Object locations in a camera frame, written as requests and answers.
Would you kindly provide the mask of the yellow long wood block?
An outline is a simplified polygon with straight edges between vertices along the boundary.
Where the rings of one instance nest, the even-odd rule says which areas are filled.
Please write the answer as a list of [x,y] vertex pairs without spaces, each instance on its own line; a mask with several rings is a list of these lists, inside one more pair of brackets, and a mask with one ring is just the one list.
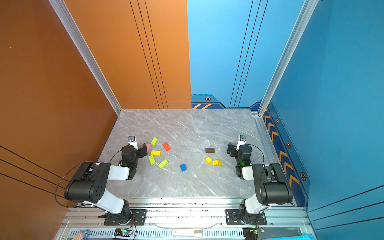
[[154,151],[151,151],[151,155],[152,156],[161,156],[161,153],[162,153],[162,151],[159,151],[159,150],[154,150]]

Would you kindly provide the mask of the red wood block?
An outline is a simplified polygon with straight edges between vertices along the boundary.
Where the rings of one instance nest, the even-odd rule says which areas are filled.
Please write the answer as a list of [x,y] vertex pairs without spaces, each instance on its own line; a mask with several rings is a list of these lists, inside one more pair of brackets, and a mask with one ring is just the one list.
[[163,143],[163,147],[167,152],[171,149],[168,143]]

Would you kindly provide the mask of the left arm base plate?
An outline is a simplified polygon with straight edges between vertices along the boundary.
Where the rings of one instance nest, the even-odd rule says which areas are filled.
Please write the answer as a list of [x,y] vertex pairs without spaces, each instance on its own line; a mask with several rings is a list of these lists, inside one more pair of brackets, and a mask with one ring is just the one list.
[[131,210],[130,218],[123,219],[118,217],[107,217],[105,218],[105,226],[144,226],[147,218],[147,210],[145,209],[134,209]]

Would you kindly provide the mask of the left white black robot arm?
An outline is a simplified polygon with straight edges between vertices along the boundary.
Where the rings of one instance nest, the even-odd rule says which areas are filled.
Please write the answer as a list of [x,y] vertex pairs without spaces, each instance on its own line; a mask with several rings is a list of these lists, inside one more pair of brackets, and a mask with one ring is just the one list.
[[74,203],[90,205],[103,210],[99,216],[105,226],[143,226],[147,210],[131,210],[127,200],[116,197],[107,190],[108,181],[132,180],[137,172],[140,158],[148,155],[147,146],[128,145],[122,148],[119,164],[86,161],[77,166],[77,171],[65,188],[64,198]]

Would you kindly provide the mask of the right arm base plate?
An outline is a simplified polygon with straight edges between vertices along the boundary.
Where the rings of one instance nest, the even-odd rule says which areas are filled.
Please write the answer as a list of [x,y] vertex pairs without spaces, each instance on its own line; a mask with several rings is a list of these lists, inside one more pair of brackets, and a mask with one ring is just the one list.
[[226,223],[228,226],[235,225],[259,225],[266,226],[267,218],[265,213],[261,214],[248,214],[241,213],[239,209],[226,209]]

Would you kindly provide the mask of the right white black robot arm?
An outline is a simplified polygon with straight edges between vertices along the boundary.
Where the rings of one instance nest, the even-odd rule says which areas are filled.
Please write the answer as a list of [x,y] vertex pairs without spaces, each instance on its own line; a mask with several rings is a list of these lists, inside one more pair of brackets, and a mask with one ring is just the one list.
[[227,225],[267,225],[265,210],[275,205],[290,204],[292,189],[279,164],[253,164],[254,146],[228,144],[227,154],[236,159],[236,175],[241,180],[253,181],[255,193],[242,200],[238,209],[226,210]]

